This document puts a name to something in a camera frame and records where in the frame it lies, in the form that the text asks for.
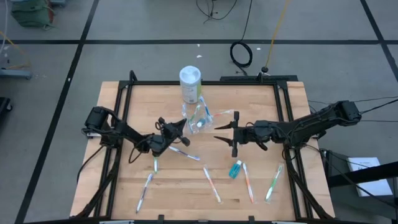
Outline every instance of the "concrete floor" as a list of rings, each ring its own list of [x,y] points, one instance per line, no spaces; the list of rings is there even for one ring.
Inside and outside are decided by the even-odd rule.
[[[386,40],[398,39],[398,1],[367,0]],[[56,28],[26,29],[9,18],[12,40],[79,40],[93,0],[68,0],[57,9]],[[232,0],[218,0],[215,10],[223,15]],[[238,1],[222,21],[208,21],[194,0],[100,0],[88,40],[162,40],[175,44],[99,45],[83,47],[50,150],[32,198],[25,222],[67,218],[76,188],[86,139],[80,129],[87,112],[96,104],[101,82],[125,80],[134,70],[139,80],[178,80],[179,70],[197,66],[204,80],[237,75],[229,58],[230,44],[178,44],[185,39],[240,39],[246,22],[248,1]],[[270,39],[283,1],[253,0],[245,39]],[[0,1],[0,15],[4,2]],[[0,16],[0,30],[4,16]],[[347,0],[292,1],[278,39],[287,40],[377,40],[360,3]],[[62,86],[77,45],[20,45],[32,60],[31,80],[0,79],[0,96],[10,97],[14,110],[0,131],[0,222],[12,223],[30,181],[45,135],[49,129]],[[251,44],[255,75],[264,66],[269,45]],[[398,57],[398,45],[388,45]],[[247,53],[236,48],[238,60]],[[12,54],[12,62],[21,60]],[[333,102],[398,95],[398,82],[379,44],[318,45],[277,44],[270,73],[297,75],[311,100]],[[364,102],[370,108],[383,101]],[[312,104],[316,109],[322,105]],[[368,113],[364,119],[397,120],[398,104]],[[398,123],[359,123],[333,128],[320,140],[321,147],[349,156],[376,156],[381,164],[398,160]],[[343,220],[389,223],[385,218],[334,202]]]

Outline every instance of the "white paper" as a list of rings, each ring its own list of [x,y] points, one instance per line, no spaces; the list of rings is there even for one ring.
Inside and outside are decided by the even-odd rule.
[[[348,167],[350,171],[357,171],[361,169],[366,169],[367,167],[374,167],[379,166],[380,162],[376,157],[355,157],[355,158],[347,158]],[[363,189],[367,190],[369,193],[375,196],[382,196],[382,195],[392,195],[391,188],[386,179],[383,180],[376,180],[367,183],[360,183],[358,186],[362,187]],[[358,195],[360,197],[369,196],[367,193],[359,190],[357,188]]]

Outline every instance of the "white container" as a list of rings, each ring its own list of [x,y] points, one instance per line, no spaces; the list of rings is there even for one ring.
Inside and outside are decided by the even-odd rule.
[[[194,66],[186,66],[180,71],[182,98],[187,103],[197,103],[201,95],[201,73]]]

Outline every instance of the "wooden table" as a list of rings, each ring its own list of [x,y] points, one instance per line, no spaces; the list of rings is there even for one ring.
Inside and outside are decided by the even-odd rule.
[[[98,106],[113,109],[117,87],[118,82],[104,82]],[[303,83],[288,82],[288,87],[294,118],[309,114]],[[210,113],[238,110],[241,126],[257,119],[278,121],[275,95],[271,86],[205,85],[202,86],[202,92]],[[280,97],[286,119],[282,91]],[[157,133],[154,123],[160,116],[166,122],[176,122],[182,118],[181,105],[181,90],[177,85],[133,86],[127,121],[142,134]],[[121,106],[120,112],[123,111],[123,103]],[[219,116],[214,127],[228,124],[232,119],[233,116],[228,114]],[[154,170],[154,160],[152,154],[143,154],[136,162],[129,164],[127,160],[132,143],[124,141],[112,219],[156,220],[158,215],[163,214],[166,220],[247,220],[250,215],[254,215],[256,220],[295,220],[285,167],[272,194],[271,204],[264,202],[278,164],[285,164],[282,145],[269,142],[269,150],[266,152],[254,143],[238,147],[238,159],[244,161],[248,167],[255,198],[255,203],[252,204],[243,171],[234,180],[228,176],[231,166],[236,162],[231,157],[231,148],[225,142],[213,138],[215,135],[232,138],[232,130],[210,129],[206,133],[187,136],[191,140],[189,147],[174,144],[188,154],[199,156],[201,161],[194,161],[171,150],[166,150],[159,157],[158,174],[150,183],[138,214],[135,213],[137,203],[147,176]],[[88,140],[85,160],[97,150],[99,141],[99,138]],[[309,144],[318,147],[315,140],[311,140]],[[301,152],[308,189],[326,212],[334,216],[319,153],[309,147],[303,148]],[[71,215],[81,211],[98,189],[104,154],[105,150],[83,169]],[[204,164],[209,168],[222,204],[216,201],[203,173]],[[305,209],[299,188],[297,193],[304,217]],[[104,194],[101,214],[105,213],[107,201],[108,192]]]

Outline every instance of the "green toothbrush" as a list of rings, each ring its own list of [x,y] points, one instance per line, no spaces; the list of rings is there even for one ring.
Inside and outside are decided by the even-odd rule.
[[[266,202],[267,202],[267,203],[270,203],[270,202],[271,202],[271,193],[272,193],[272,191],[274,190],[274,187],[275,187],[276,182],[277,182],[277,180],[278,180],[279,174],[282,172],[282,168],[283,168],[283,164],[279,164],[278,172],[276,173],[276,175],[275,175],[275,177],[274,177],[274,180],[272,181],[272,184],[271,184],[271,186],[269,187],[269,190],[268,190],[267,195],[266,195]]]

